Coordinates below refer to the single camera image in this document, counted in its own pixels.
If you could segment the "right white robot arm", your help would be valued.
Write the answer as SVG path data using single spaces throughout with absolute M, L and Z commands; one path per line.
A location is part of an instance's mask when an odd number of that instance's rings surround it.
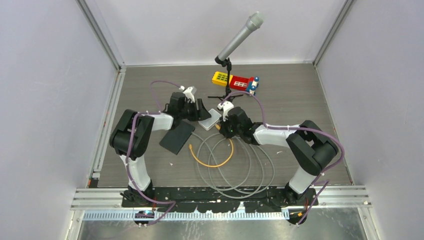
M 223 113 L 219 132 L 225 138 L 239 137 L 249 145 L 274 145 L 291 150 L 299 164 L 284 188 L 291 205 L 299 205 L 305 199 L 309 186 L 340 151 L 335 138 L 311 120 L 300 125 L 266 125 L 252 122 L 241 107 L 230 102 L 220 103 L 217 108 Z

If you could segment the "white network switch box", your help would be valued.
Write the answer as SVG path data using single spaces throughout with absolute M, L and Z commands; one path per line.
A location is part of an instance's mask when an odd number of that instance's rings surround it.
M 222 116 L 217 110 L 213 108 L 211 108 L 208 113 L 211 115 L 210 118 L 198 122 L 198 124 L 206 131 L 211 130 L 219 122 Z

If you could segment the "black network switch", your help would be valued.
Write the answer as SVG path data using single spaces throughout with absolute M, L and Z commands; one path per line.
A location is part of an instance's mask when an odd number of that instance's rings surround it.
M 169 130 L 165 134 L 159 145 L 169 152 L 178 155 L 195 129 L 193 125 L 182 121 L 175 129 Z

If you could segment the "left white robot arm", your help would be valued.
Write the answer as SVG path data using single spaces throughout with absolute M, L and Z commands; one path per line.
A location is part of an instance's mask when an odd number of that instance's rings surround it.
M 145 152 L 151 133 L 166 131 L 160 146 L 177 155 L 192 135 L 191 122 L 208 120 L 212 115 L 202 99 L 174 92 L 163 112 L 149 114 L 127 109 L 113 130 L 109 144 L 122 159 L 128 175 L 124 196 L 148 207 L 155 197 L 153 183 L 147 173 Z

